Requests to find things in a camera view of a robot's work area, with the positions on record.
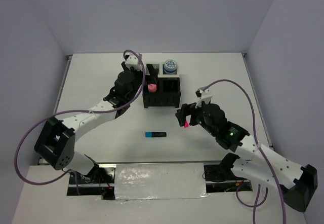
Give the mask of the pink capped tube of clips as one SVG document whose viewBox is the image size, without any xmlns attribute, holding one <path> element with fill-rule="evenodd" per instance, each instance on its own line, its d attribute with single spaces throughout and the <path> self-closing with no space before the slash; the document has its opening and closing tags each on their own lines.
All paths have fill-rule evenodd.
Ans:
<svg viewBox="0 0 324 224">
<path fill-rule="evenodd" d="M 155 93 L 157 91 L 157 84 L 148 84 L 147 89 L 150 93 Z"/>
</svg>

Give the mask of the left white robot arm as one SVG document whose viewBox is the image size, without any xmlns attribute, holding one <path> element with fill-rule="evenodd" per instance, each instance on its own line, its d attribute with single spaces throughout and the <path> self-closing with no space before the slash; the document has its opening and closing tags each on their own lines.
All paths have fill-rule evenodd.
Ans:
<svg viewBox="0 0 324 224">
<path fill-rule="evenodd" d="M 69 169 L 88 183 L 95 182 L 104 170 L 90 157 L 75 151 L 75 143 L 98 126 L 123 115 L 140 92 L 145 72 L 140 61 L 124 61 L 109 94 L 94 107 L 77 115 L 46 120 L 34 150 L 55 170 Z"/>
</svg>

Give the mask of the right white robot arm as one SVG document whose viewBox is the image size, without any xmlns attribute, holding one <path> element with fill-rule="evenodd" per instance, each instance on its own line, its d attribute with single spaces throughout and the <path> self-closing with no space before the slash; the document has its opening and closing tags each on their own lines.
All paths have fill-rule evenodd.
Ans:
<svg viewBox="0 0 324 224">
<path fill-rule="evenodd" d="M 175 116 L 183 127 L 186 117 L 191 126 L 199 125 L 210 133 L 228 154 L 222 160 L 221 175 L 249 179 L 268 188 L 281 190 L 284 202 L 305 212 L 318 186 L 317 170 L 302 166 L 281 156 L 262 143 L 257 143 L 243 127 L 228 121 L 216 104 L 183 104 Z"/>
</svg>

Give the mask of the pink capped black highlighter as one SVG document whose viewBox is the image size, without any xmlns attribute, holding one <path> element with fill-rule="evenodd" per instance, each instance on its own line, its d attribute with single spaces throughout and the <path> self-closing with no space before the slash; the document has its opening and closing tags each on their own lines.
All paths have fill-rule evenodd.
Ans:
<svg viewBox="0 0 324 224">
<path fill-rule="evenodd" d="M 189 123 L 188 123 L 188 121 L 186 120 L 186 121 L 185 121 L 184 128 L 187 128 L 187 127 L 189 127 Z"/>
</svg>

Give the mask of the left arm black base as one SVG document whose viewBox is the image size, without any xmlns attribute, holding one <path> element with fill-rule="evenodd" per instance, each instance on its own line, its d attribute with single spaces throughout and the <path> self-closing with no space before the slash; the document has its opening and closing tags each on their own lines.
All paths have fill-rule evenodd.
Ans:
<svg viewBox="0 0 324 224">
<path fill-rule="evenodd" d="M 67 196 L 97 196 L 102 200 L 115 200 L 115 168 L 102 168 L 92 180 L 80 173 L 70 173 Z"/>
</svg>

